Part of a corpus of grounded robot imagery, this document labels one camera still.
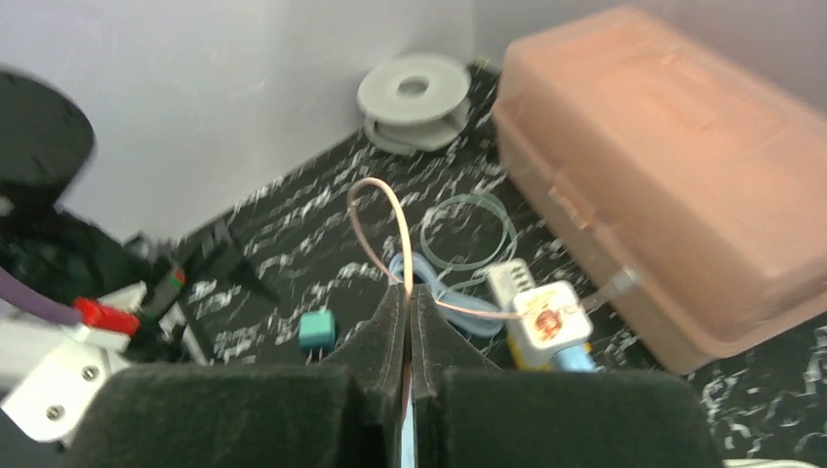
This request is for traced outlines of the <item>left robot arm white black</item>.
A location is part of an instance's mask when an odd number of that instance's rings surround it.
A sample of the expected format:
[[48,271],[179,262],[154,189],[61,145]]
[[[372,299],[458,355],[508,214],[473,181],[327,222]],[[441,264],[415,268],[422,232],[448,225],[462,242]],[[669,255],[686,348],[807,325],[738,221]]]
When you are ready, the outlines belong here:
[[229,230],[216,248],[167,250],[146,258],[59,200],[92,159],[96,135],[69,97],[37,78],[1,70],[1,268],[35,292],[69,305],[133,283],[161,281],[174,264],[191,274],[217,269],[268,299],[274,292],[241,256]]

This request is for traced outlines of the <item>pink translucent plastic storage box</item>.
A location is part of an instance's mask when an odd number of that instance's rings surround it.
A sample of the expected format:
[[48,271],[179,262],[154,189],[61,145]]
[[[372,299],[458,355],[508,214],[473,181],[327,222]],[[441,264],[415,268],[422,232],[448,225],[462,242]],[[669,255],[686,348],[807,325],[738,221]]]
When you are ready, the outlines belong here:
[[666,369],[826,309],[826,118],[617,7],[513,41],[492,107],[513,183]]

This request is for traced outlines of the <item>teal plug adapter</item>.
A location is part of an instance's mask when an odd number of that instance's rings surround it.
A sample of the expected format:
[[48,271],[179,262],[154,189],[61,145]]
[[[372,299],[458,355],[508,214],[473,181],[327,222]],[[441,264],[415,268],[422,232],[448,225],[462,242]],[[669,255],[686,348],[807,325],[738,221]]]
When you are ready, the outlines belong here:
[[330,309],[320,309],[303,314],[298,325],[297,340],[305,354],[305,364],[323,360],[335,351],[338,327],[335,314]]

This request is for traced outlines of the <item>light blue power strip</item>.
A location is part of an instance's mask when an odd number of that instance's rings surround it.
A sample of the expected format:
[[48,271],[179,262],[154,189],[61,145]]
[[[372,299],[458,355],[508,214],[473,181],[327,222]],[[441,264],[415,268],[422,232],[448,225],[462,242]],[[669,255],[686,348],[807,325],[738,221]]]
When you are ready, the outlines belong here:
[[415,430],[414,430],[414,405],[411,401],[407,402],[406,411],[402,424],[401,431],[401,450],[400,450],[400,467],[401,468],[415,468]]

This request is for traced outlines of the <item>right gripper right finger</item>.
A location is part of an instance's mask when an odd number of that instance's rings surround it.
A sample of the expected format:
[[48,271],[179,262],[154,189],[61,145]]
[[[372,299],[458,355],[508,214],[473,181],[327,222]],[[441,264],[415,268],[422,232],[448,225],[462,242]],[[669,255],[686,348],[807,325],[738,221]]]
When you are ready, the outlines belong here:
[[692,389],[659,372],[502,369],[413,290],[419,467],[720,467]]

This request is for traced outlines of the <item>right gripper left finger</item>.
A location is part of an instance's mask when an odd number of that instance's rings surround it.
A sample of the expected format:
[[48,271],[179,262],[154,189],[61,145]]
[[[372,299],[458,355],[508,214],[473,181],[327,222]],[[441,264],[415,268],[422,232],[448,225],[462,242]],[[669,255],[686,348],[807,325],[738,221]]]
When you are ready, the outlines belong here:
[[115,374],[69,467],[397,467],[407,295],[318,364],[141,365]]

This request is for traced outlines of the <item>white usb charging hub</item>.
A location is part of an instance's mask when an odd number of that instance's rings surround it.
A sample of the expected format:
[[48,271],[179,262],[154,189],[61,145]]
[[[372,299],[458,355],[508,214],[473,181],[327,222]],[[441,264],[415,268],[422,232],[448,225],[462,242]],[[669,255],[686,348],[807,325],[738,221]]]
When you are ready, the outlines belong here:
[[495,304],[502,312],[512,311],[516,294],[537,287],[528,264],[521,258],[492,264],[486,270],[486,279]]

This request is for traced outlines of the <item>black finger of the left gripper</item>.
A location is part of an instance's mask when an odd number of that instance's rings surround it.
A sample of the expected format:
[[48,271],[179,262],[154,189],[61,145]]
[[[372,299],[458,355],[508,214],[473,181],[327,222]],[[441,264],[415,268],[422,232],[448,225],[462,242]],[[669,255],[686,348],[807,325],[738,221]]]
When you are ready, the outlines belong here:
[[195,283],[208,275],[230,280],[277,304],[279,296],[256,273],[242,246],[223,219],[181,241],[174,248],[174,260],[182,267],[186,285],[179,303],[183,305],[196,293]]

